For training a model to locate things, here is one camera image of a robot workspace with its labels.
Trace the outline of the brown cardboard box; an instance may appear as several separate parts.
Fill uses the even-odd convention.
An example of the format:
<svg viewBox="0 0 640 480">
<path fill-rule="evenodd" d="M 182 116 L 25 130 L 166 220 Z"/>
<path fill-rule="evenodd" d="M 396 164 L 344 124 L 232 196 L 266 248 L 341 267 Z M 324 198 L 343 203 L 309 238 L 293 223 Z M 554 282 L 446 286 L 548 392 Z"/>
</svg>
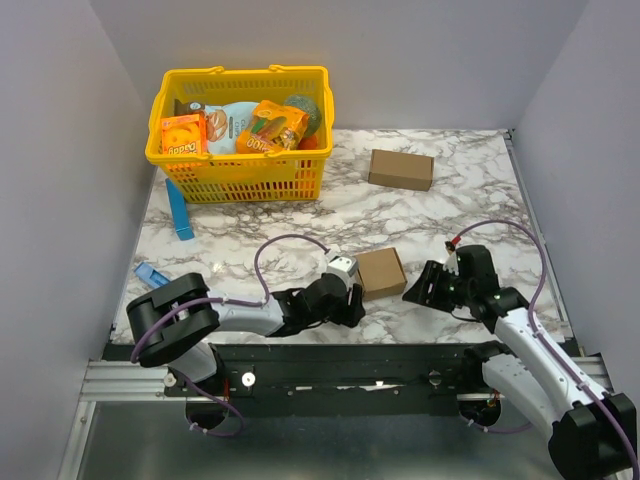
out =
<svg viewBox="0 0 640 480">
<path fill-rule="evenodd" d="M 434 163 L 431 156 L 375 149 L 371 154 L 368 183 L 428 191 L 434 179 Z"/>
<path fill-rule="evenodd" d="M 400 295 L 407 277 L 395 248 L 385 248 L 356 255 L 358 282 L 363 288 L 363 300 L 374 301 Z"/>
</svg>

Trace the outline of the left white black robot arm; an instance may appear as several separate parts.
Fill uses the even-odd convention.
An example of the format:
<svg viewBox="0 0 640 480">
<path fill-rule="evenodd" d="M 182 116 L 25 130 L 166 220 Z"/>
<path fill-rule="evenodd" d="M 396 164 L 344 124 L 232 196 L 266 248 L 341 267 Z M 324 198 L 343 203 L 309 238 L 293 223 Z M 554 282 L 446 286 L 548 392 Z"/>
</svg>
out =
<svg viewBox="0 0 640 480">
<path fill-rule="evenodd" d="M 144 368 L 167 365 L 201 395 L 222 380 L 218 355 L 202 340 L 210 333 L 253 333 L 265 338 L 297 335 L 327 322 L 353 328 L 365 316 L 363 289 L 325 273 L 306 288 L 269 295 L 265 302 L 211 296 L 203 277 L 184 275 L 129 303 L 135 340 L 131 361 Z"/>
</svg>

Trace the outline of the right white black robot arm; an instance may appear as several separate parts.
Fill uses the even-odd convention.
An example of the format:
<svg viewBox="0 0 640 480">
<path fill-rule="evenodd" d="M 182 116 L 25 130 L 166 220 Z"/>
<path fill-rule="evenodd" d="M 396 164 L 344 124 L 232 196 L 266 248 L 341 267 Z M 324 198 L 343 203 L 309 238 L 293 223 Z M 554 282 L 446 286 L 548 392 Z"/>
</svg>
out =
<svg viewBox="0 0 640 480">
<path fill-rule="evenodd" d="M 468 349 L 460 379 L 469 390 L 504 395 L 547 442 L 565 479 L 601 479 L 624 470 L 639 476 L 637 412 L 611 394 L 554 341 L 529 302 L 499 283 L 489 250 L 451 246 L 443 263 L 426 262 L 404 301 L 445 313 L 467 308 L 496 341 Z"/>
</svg>

